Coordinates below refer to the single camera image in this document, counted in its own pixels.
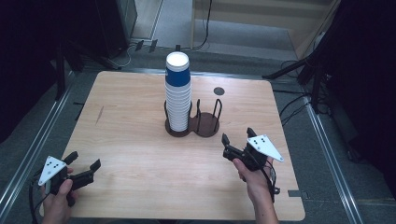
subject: dark brown cup holder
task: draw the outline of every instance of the dark brown cup holder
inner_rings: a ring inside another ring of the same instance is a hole
[[[218,116],[215,116],[216,109],[218,107],[219,103],[219,113]],[[219,130],[219,118],[221,115],[221,109],[222,109],[222,103],[220,99],[216,100],[215,103],[215,109],[213,110],[213,114],[207,113],[207,112],[201,112],[201,109],[199,108],[200,106],[200,100],[198,99],[197,101],[197,113],[196,115],[191,118],[191,109],[192,109],[192,103],[190,103],[190,110],[189,110],[189,120],[187,121],[187,129],[186,131],[183,132],[175,132],[171,129],[170,123],[169,123],[169,118],[168,118],[168,111],[166,109],[166,101],[163,105],[163,108],[165,110],[165,115],[166,115],[166,121],[165,121],[165,129],[166,131],[174,136],[174,137],[184,137],[188,135],[190,132],[195,132],[196,134],[202,136],[202,137],[210,137],[215,135],[218,130]]]

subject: black curtain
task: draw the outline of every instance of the black curtain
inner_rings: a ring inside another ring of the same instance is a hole
[[[380,170],[396,195],[396,4],[342,1],[351,7],[327,46],[328,88],[359,135],[348,143]]]

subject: circular base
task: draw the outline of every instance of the circular base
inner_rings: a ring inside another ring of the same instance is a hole
[[[171,129],[169,119],[165,121],[165,130],[174,137],[184,137],[190,132],[195,132],[201,137],[211,137],[219,130],[219,120],[210,113],[201,113],[201,121],[198,126],[199,119],[197,117],[189,118],[189,126],[186,131],[175,132]]]
[[[166,130],[170,135],[172,135],[172,136],[174,136],[174,137],[184,137],[184,136],[188,135],[188,134],[191,132],[191,130],[189,130],[189,127],[187,127],[187,130],[186,130],[186,131],[183,131],[183,132],[175,132],[175,131],[173,131],[173,130],[171,129],[170,124],[169,124],[169,119],[167,119],[167,120],[165,121],[165,130]]]

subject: floor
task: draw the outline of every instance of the floor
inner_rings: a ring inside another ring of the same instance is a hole
[[[138,14],[137,32],[153,33],[153,35],[134,40],[144,39],[148,44],[151,40],[158,40],[157,46],[163,48],[174,48],[175,45],[180,45],[182,48],[190,47],[192,1],[135,1]],[[158,19],[152,15],[153,12],[158,12]],[[205,40],[205,25],[206,20],[195,21],[193,44],[195,47]],[[146,27],[147,31],[143,32],[142,27]],[[281,61],[296,60],[286,29],[210,21],[208,32],[208,39],[200,51]]]

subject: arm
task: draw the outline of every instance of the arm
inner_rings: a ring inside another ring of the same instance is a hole
[[[250,172],[249,169],[238,159],[233,160],[233,165],[238,170],[239,177],[245,178],[247,182],[247,194],[253,202],[254,212],[257,224],[272,224],[278,223],[274,204],[268,190],[267,181],[262,172]],[[269,174],[269,170],[264,168],[265,172]]]
[[[65,224],[70,219],[71,209],[67,204],[66,196],[72,188],[73,181],[71,179],[66,179],[62,185],[59,187],[59,192],[57,195],[49,195],[46,200],[44,200],[44,217],[43,224]],[[44,188],[41,190],[43,198],[46,196]],[[77,198],[77,194],[72,191],[72,197]]]

